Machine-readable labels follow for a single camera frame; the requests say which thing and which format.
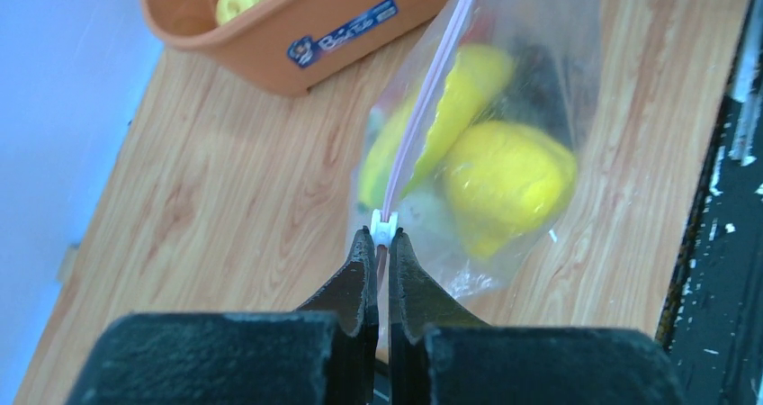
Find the transparent bag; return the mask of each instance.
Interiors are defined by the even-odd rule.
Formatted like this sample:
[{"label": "transparent bag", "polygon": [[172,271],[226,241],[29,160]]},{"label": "transparent bag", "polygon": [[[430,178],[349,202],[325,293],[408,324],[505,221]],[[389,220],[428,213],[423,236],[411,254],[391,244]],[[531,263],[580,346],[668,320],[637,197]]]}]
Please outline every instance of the transparent bag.
[{"label": "transparent bag", "polygon": [[574,193],[599,29],[599,0],[450,0],[371,109],[347,242],[397,212],[454,298],[508,286]]}]

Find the brown plastic bin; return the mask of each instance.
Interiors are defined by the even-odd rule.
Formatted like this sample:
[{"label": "brown plastic bin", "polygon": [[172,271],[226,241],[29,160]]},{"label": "brown plastic bin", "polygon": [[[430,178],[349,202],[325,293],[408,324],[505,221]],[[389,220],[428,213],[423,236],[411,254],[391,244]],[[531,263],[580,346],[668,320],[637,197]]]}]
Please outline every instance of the brown plastic bin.
[{"label": "brown plastic bin", "polygon": [[201,52],[255,86],[288,96],[305,95],[339,69],[431,19],[447,2],[393,0],[397,14],[301,67],[290,58],[292,44],[332,32],[340,37],[339,28],[387,0],[264,0],[220,27],[214,21],[217,0],[140,1],[149,28],[166,45]]}]

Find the sticker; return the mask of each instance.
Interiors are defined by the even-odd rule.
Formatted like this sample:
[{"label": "sticker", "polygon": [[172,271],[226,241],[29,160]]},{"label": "sticker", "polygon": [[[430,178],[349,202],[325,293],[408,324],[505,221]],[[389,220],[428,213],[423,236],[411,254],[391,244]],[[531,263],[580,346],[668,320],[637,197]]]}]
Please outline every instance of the sticker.
[{"label": "sticker", "polygon": [[398,7],[395,1],[384,0],[318,40],[313,40],[312,36],[295,40],[286,54],[297,66],[306,68],[329,52],[338,50],[342,45],[367,33],[397,14]]}]

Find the wooden table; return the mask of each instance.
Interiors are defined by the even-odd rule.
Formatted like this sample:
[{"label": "wooden table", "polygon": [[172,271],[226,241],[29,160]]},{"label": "wooden table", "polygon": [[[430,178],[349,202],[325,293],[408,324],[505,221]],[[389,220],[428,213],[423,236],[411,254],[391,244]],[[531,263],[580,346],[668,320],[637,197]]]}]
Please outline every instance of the wooden table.
[{"label": "wooden table", "polygon": [[[605,72],[582,184],[498,324],[653,334],[749,0],[603,0]],[[344,261],[365,115],[421,30],[311,96],[258,93],[168,51],[122,147],[17,403],[60,403],[130,311],[290,310]]]}]

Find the orange bin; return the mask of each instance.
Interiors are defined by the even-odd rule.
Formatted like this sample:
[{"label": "orange bin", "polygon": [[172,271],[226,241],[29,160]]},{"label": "orange bin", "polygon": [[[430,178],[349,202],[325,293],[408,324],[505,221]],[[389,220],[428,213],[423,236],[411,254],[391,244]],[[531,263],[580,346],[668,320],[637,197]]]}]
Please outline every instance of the orange bin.
[{"label": "orange bin", "polygon": [[169,47],[201,52],[278,95],[308,89],[433,18],[447,0],[264,0],[218,26],[217,0],[140,0]]}]

